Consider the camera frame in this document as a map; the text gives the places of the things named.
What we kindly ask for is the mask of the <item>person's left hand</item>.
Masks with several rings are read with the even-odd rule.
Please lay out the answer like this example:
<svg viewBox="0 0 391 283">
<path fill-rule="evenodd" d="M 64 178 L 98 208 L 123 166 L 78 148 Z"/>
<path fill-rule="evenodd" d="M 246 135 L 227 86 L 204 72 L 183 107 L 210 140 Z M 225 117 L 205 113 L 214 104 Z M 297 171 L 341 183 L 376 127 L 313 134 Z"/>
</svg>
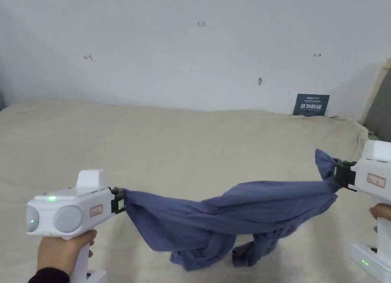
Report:
<svg viewBox="0 0 391 283">
<path fill-rule="evenodd" d="M 93 245 L 96 235 L 96 230 L 89 230 L 69 240 L 43 237 L 38 248 L 37 270 L 53 268 L 72 275 L 81 249 Z"/>
</svg>

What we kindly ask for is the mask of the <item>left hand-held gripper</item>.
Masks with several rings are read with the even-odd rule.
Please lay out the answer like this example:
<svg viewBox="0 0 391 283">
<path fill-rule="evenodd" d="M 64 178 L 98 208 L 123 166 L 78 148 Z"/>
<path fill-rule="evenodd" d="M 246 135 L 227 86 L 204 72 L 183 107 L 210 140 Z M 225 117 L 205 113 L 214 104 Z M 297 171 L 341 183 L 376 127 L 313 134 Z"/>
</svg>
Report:
<svg viewBox="0 0 391 283">
<path fill-rule="evenodd" d="M 103 173 L 103 170 L 83 170 L 75 187 L 36 195 L 26 205 L 27 234 L 69 240 L 126 211 L 125 189 L 105 185 Z M 35 282 L 106 283 L 105 271 L 88 267 L 90 247 L 81 249 L 72 275 L 45 268 L 37 270 Z"/>
</svg>

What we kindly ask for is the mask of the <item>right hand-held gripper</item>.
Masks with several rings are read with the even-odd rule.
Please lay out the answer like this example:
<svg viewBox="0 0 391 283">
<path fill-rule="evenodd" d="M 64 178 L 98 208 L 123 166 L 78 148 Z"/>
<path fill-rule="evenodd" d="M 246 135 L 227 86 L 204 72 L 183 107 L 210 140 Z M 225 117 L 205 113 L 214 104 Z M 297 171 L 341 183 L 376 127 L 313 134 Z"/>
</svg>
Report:
<svg viewBox="0 0 391 283">
<path fill-rule="evenodd" d="M 334 180 L 340 187 L 370 195 L 375 205 L 390 205 L 391 144 L 384 141 L 366 141 L 357 162 L 335 163 Z M 371 247 L 363 243 L 354 243 L 351 247 L 351 258 L 369 274 L 390 274 L 391 222 L 379 218 L 377 229 L 377 245 Z"/>
</svg>

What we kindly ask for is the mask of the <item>person's right hand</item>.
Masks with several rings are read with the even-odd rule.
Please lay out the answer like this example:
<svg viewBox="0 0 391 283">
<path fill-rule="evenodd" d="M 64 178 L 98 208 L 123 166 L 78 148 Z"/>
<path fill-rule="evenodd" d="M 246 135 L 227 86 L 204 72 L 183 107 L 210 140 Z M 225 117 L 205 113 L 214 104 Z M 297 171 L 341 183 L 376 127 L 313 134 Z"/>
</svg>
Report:
<svg viewBox="0 0 391 283">
<path fill-rule="evenodd" d="M 385 219 L 391 221 L 391 206 L 384 203 L 379 203 L 369 209 L 374 219 Z"/>
</svg>

